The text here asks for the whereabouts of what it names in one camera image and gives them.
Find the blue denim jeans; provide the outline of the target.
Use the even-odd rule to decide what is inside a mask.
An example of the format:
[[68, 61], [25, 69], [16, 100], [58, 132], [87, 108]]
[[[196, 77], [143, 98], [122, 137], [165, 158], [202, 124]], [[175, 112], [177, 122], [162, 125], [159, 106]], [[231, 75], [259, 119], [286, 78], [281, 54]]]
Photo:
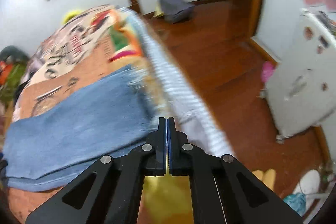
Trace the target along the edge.
[[104, 155], [126, 155], [156, 127], [142, 74], [127, 65], [51, 110], [12, 123], [1, 180], [30, 192], [63, 186]]

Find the green storage basket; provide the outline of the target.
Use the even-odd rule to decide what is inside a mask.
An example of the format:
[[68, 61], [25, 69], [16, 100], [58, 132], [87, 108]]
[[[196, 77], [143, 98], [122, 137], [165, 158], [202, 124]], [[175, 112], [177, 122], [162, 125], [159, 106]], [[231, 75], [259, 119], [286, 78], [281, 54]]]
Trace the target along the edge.
[[14, 93], [21, 82], [27, 63], [13, 63], [6, 82], [1, 85], [1, 103], [6, 107], [13, 99]]

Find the white striped bed sheet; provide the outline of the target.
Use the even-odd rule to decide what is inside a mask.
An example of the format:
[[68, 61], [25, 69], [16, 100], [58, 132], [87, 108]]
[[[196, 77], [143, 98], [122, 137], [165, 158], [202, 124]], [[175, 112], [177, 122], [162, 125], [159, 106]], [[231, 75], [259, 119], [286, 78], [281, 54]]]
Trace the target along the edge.
[[126, 22], [135, 30], [175, 122], [187, 134], [189, 142], [213, 156], [235, 155], [225, 132], [220, 129], [206, 103], [185, 77], [153, 27], [130, 8], [122, 7], [118, 11], [126, 14]]

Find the newspaper print bed cover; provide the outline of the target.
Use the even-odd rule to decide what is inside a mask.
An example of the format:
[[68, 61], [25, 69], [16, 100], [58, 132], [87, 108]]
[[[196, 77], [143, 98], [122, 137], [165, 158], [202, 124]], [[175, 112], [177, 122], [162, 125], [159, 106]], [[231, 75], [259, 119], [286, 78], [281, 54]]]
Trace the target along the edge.
[[[127, 65], [142, 74], [158, 122], [170, 109], [135, 30], [126, 22], [126, 14], [108, 5], [82, 12], [41, 43], [34, 54], [12, 123], [51, 110], [79, 89]], [[9, 210], [23, 223], [63, 186], [40, 192], [6, 186]]]

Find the grey blue bag on floor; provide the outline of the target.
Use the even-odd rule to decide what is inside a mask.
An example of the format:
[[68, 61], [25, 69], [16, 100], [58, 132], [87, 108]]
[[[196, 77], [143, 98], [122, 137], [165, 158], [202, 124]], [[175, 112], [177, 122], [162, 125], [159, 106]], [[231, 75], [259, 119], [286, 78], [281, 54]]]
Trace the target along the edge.
[[159, 6], [165, 21], [171, 24], [190, 19], [195, 7], [193, 3], [185, 0], [159, 0]]

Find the white refrigerator with magnets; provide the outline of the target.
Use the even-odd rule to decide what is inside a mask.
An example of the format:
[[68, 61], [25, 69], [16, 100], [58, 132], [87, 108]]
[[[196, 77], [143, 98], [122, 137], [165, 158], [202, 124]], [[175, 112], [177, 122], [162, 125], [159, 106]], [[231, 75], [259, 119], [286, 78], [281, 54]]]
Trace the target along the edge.
[[335, 111], [335, 23], [324, 12], [302, 11], [292, 44], [260, 95], [279, 143]]

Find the dark green neck pillow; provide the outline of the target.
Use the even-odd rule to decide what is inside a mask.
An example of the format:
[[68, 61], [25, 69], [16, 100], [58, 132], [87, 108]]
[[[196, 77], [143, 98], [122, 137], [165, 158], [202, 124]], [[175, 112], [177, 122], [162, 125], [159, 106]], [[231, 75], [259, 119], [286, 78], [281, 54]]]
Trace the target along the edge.
[[7, 63], [27, 63], [29, 57], [15, 46], [7, 46], [0, 53], [1, 61]]

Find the orange box on basket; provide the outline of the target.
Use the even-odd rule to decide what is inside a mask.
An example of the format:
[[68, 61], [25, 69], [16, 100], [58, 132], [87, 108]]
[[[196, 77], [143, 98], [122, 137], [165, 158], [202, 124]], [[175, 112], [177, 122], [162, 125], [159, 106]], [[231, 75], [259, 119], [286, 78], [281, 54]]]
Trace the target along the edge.
[[6, 82], [11, 70], [13, 69], [13, 64], [8, 64], [5, 61], [1, 60], [0, 62], [0, 85], [3, 85]]

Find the yellow curved pillow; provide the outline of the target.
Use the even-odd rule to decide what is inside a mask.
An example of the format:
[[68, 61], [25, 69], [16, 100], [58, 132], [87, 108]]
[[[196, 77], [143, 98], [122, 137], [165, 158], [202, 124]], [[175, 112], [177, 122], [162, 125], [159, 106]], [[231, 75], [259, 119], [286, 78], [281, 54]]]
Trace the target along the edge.
[[67, 22], [69, 22], [72, 18], [74, 18], [75, 16], [78, 16], [79, 14], [81, 14], [83, 11], [82, 10], [71, 10], [68, 11], [62, 19], [62, 24], [66, 24]]

